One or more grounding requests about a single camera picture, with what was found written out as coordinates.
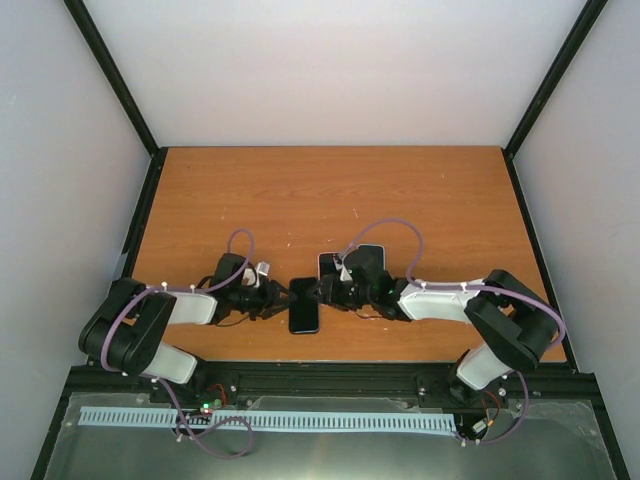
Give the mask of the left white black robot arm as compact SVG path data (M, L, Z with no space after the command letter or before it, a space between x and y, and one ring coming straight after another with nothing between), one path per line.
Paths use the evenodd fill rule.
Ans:
M106 371L163 379L186 402L201 400L208 378L195 355L163 341L171 325L218 325L238 312L268 319L288 309L297 295L268 276L269 265L225 253L214 273L195 285L147 286L123 277L81 330L79 350Z

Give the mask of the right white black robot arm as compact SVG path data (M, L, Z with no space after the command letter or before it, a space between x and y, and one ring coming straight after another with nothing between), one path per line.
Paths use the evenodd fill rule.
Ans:
M459 404L475 400L504 375L534 371L566 335L561 316L505 270L469 282L434 283L352 269L322 276L307 294L341 311L369 306L392 321L436 319L473 326L482 343L462 354L447 380L449 395Z

